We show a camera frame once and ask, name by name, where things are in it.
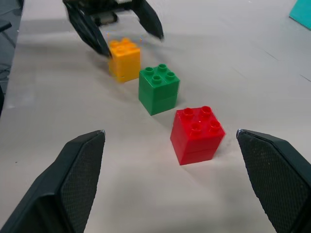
stacked bricks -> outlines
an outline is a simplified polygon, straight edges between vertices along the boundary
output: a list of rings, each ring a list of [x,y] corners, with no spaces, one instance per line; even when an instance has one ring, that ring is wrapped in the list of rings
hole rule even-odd
[[[165,64],[147,67],[139,73],[138,98],[150,115],[175,107],[179,78]]]
[[[208,106],[175,114],[171,141],[180,165],[213,158],[225,132]]]
[[[120,83],[139,77],[140,48],[129,38],[111,41],[109,48],[112,57],[109,60],[109,71]]]

red lego block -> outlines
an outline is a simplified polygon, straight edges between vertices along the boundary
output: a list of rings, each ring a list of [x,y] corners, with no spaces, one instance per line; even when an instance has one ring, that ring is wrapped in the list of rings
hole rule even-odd
[[[171,141],[180,165],[212,159],[224,136],[210,107],[176,112]]]

teal object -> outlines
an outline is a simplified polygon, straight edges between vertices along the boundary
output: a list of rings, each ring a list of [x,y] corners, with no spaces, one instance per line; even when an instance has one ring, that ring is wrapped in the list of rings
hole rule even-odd
[[[298,0],[290,17],[311,30],[311,0]]]

robotic claw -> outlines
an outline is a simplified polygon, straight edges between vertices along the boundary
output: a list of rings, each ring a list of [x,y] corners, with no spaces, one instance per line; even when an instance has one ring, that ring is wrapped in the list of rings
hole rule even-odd
[[[163,39],[161,22],[146,0],[63,0],[68,18],[80,38],[98,54],[110,56],[100,26],[118,21],[117,12],[132,10],[151,35]]]

textured gripper pad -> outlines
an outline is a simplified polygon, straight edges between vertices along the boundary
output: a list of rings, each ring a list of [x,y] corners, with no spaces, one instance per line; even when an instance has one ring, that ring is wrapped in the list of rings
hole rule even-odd
[[[237,138],[254,192],[276,232],[292,232],[310,187],[269,141],[246,133]]]
[[[100,137],[83,145],[61,187],[61,202],[75,233],[83,233],[97,190],[103,146]]]

